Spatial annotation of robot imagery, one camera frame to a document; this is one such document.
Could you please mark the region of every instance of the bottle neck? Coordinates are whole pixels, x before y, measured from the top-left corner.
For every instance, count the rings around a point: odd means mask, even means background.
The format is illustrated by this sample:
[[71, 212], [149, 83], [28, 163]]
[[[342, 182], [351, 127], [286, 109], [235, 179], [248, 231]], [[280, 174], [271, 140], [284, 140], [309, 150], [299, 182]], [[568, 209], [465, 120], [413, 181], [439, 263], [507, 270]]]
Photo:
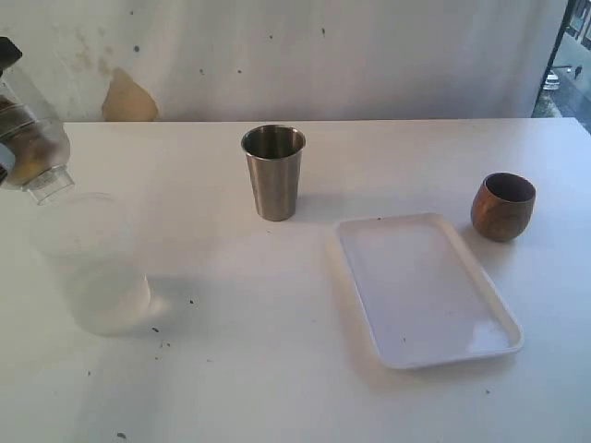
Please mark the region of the bottle neck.
[[22, 187], [28, 191], [38, 205], [45, 205], [56, 200], [74, 186], [74, 180], [67, 173], [66, 167], [57, 166], [33, 178]]

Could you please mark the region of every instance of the stainless steel cup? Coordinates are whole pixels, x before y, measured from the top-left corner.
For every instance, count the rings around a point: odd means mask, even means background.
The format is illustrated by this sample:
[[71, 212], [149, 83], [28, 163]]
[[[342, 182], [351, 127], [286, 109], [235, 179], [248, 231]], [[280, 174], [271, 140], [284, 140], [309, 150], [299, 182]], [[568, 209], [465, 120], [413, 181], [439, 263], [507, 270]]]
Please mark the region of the stainless steel cup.
[[304, 146], [304, 134], [289, 126], [259, 126], [242, 137], [255, 205], [263, 219], [280, 222], [296, 212]]

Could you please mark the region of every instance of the stain on wall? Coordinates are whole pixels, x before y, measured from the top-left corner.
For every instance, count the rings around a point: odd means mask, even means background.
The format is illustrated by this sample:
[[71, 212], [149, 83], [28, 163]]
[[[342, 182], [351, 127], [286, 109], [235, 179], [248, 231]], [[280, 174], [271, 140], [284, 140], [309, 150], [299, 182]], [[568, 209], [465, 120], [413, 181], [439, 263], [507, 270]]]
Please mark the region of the stain on wall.
[[120, 67], [113, 78], [103, 103], [103, 118], [107, 122], [152, 122], [158, 107], [150, 94]]

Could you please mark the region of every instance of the brown wooden cup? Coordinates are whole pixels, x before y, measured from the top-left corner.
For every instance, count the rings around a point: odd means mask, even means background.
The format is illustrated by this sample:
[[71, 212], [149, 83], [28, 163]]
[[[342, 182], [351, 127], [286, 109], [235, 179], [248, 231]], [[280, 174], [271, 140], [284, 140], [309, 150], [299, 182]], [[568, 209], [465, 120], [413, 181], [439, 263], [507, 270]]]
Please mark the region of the brown wooden cup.
[[523, 177], [491, 174], [480, 185], [472, 203], [472, 224], [490, 240], [507, 242], [525, 230], [535, 201], [536, 189]]

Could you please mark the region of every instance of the clear plastic pitcher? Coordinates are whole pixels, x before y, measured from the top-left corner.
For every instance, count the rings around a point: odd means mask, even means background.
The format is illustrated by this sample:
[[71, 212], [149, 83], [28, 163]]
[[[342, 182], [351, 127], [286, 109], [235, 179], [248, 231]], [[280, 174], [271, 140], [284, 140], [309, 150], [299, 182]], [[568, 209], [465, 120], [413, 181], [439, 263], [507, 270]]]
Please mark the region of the clear plastic pitcher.
[[30, 238], [54, 275], [73, 318], [100, 335], [133, 326], [150, 303], [122, 204], [81, 194], [42, 208]]

